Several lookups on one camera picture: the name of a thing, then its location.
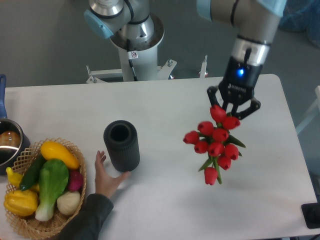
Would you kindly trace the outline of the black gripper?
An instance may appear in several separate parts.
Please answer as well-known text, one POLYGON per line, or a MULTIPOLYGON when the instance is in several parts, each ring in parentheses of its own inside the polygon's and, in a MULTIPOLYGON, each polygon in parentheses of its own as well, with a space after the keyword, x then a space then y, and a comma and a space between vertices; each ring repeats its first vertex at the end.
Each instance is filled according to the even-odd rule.
POLYGON ((255 98, 255 86, 262 68, 262 65, 250 65, 231 56, 220 84, 206 90, 211 107, 217 105, 226 110, 231 104, 231 113, 239 120, 259 110, 261 102, 255 98), (222 105, 217 99, 217 92, 223 99, 222 105))

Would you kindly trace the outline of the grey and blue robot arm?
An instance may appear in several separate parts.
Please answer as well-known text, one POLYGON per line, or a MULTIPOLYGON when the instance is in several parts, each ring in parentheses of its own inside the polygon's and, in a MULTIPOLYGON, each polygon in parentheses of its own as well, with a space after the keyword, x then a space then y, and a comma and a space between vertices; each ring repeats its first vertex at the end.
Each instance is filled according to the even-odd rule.
MULTIPOLYGON (((220 93, 226 109, 243 120, 261 104, 254 89, 273 42, 284 0, 198 0, 198 14, 238 28, 238 35, 222 81, 208 88, 212 105, 220 93)), ((158 45, 164 37, 161 20, 150 12, 147 0, 91 0, 83 14, 90 29, 117 47, 123 80, 159 80, 158 45)))

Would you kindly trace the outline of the dark sleeved forearm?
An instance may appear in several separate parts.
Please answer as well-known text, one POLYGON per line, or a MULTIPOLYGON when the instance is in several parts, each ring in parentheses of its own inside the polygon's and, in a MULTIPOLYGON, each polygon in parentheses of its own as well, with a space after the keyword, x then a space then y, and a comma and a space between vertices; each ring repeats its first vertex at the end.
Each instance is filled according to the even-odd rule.
POLYGON ((97 240, 114 205, 102 194, 90 194, 82 208, 57 235, 58 240, 97 240))

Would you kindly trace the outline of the person's bare hand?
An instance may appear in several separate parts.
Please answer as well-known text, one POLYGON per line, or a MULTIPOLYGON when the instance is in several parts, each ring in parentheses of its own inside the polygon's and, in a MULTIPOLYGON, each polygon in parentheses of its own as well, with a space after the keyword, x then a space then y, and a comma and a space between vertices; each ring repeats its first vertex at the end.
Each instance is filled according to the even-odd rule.
POLYGON ((97 151, 95 157, 95 193, 103 195, 110 199, 118 187, 123 183, 131 174, 130 171, 122 173, 118 177, 110 176, 104 167, 104 161, 106 160, 104 151, 97 151))

